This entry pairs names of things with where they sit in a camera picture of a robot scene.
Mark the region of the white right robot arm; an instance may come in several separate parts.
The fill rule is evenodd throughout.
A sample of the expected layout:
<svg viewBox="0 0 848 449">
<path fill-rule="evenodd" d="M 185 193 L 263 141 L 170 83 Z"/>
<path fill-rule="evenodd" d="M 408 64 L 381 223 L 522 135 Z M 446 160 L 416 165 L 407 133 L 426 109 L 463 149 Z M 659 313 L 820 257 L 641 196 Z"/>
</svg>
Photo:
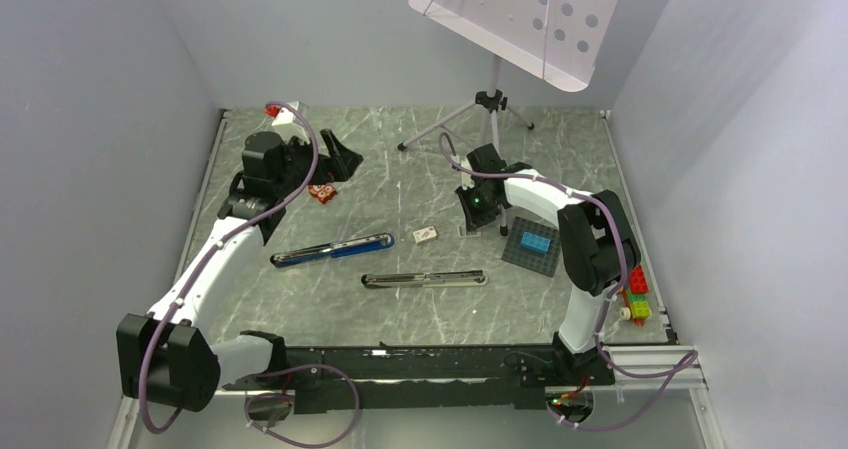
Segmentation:
<svg viewBox="0 0 848 449">
<path fill-rule="evenodd" d="M 466 159 L 443 155 L 463 175 L 456 194 L 468 231 L 476 231 L 517 207 L 558 227 L 563 266 L 572 283 L 566 315 L 556 336 L 565 348 L 551 357 L 557 380 L 574 384 L 590 368 L 613 293 L 641 261 L 621 200 L 612 191 L 576 190 L 526 163 L 508 165 L 491 144 Z"/>
</svg>

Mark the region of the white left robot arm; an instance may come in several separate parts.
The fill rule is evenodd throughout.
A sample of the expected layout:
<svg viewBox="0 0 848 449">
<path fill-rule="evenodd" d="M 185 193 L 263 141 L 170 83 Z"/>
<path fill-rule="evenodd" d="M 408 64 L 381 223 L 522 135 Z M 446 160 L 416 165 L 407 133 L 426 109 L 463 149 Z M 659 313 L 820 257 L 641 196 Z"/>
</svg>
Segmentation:
<svg viewBox="0 0 848 449">
<path fill-rule="evenodd" d="M 236 279 L 257 258 L 282 220 L 280 203 L 310 185 L 349 180 L 364 158 L 329 129 L 327 153 L 296 136 L 272 131 L 249 135 L 242 168 L 233 177 L 212 232 L 164 297 L 145 314 L 128 314 L 116 330 L 125 396 L 198 412 L 215 391 L 245 377 L 272 389 L 287 375 L 283 337 L 244 331 L 223 343 L 207 340 Z"/>
</svg>

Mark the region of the white staple box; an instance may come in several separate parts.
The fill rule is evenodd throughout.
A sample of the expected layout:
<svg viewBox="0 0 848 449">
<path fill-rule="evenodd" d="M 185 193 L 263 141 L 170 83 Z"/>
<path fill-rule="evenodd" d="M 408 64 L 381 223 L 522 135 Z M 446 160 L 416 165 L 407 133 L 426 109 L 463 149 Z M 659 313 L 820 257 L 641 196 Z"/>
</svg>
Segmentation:
<svg viewBox="0 0 848 449">
<path fill-rule="evenodd" d="M 434 226 L 417 229 L 412 233 L 412 235 L 416 245 L 424 244 L 438 238 L 438 233 Z"/>
</svg>

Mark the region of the blue black stapler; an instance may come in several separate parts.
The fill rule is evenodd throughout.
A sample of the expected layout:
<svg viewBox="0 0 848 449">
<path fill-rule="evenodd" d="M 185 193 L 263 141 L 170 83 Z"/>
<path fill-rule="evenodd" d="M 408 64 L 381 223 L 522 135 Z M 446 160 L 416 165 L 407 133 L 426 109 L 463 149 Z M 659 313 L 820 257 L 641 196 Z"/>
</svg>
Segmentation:
<svg viewBox="0 0 848 449">
<path fill-rule="evenodd" d="M 383 249 L 395 244 L 395 237 L 387 232 L 343 241 L 318 244 L 288 252 L 274 253 L 269 261 L 275 268 L 290 267 L 308 261 L 341 258 Z"/>
</svg>

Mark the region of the staple box tray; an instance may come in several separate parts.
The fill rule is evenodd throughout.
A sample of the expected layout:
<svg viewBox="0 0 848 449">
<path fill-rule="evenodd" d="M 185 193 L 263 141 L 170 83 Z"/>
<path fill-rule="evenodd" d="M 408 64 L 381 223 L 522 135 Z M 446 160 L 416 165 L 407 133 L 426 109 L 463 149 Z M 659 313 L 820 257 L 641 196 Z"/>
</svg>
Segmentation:
<svg viewBox="0 0 848 449">
<path fill-rule="evenodd" d="M 479 230 L 467 230 L 464 226 L 458 227 L 458 236 L 460 238 L 476 238 L 481 235 Z"/>
</svg>

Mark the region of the black silver stapler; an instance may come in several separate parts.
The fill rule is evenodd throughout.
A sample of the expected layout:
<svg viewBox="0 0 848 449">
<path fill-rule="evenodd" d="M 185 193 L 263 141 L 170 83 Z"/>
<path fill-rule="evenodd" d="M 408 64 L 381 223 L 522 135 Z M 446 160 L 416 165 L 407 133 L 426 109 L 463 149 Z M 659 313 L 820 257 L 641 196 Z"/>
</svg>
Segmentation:
<svg viewBox="0 0 848 449">
<path fill-rule="evenodd" d="M 434 288 L 434 287 L 481 287 L 488 283 L 482 270 L 457 272 L 416 272 L 397 274 L 364 274 L 362 285 L 367 289 L 385 288 Z"/>
</svg>

